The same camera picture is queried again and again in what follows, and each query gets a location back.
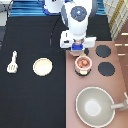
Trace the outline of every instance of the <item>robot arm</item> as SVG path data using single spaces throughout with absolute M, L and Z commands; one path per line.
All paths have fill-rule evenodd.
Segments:
M 95 16 L 97 10 L 96 0 L 74 0 L 62 6 L 62 21 L 69 30 L 63 31 L 61 34 L 61 48 L 72 47 L 74 43 L 82 45 L 82 49 L 94 47 L 96 37 L 86 38 L 86 30 L 88 18 Z

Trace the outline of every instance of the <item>white plate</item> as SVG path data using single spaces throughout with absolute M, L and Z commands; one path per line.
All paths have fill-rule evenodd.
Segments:
M 40 58 L 33 65 L 34 72 L 39 76 L 46 76 L 52 71 L 52 62 L 47 58 Z
M 105 127 L 115 116 L 112 97 L 99 87 L 87 87 L 76 98 L 76 111 L 80 119 L 93 128 Z

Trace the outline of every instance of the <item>white robot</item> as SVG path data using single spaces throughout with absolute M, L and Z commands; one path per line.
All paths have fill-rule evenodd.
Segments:
M 54 12 L 61 12 L 62 21 L 69 28 L 61 33 L 61 48 L 83 51 L 85 48 L 94 47 L 96 37 L 86 37 L 86 31 L 88 18 L 95 16 L 98 10 L 97 0 L 73 0 L 66 3 L 64 0 L 51 0 L 51 3 L 45 3 L 45 6 L 47 9 L 49 7 L 50 13 L 53 8 Z

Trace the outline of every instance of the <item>round disc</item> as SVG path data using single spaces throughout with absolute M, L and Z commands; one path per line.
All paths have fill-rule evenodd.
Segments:
M 33 65 L 34 72 L 39 76 L 45 76 L 52 70 L 52 62 L 47 58 L 40 58 Z
M 111 49 L 106 45 L 99 45 L 96 48 L 96 54 L 102 58 L 106 58 L 111 54 Z
M 100 74 L 103 76 L 112 76 L 115 72 L 114 66 L 109 62 L 102 62 L 98 66 Z

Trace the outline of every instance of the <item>table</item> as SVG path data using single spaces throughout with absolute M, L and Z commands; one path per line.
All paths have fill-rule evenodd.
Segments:
M 8 18 L 0 51 L 0 128 L 66 127 L 66 56 L 59 42 L 67 28 L 61 19 L 54 26 L 58 18 Z M 88 28 L 87 34 L 96 35 L 97 40 L 111 40 L 107 16 L 90 19 Z M 16 74 L 8 74 L 14 50 L 19 68 Z M 41 57 L 53 62 L 53 71 L 46 77 L 32 70 Z

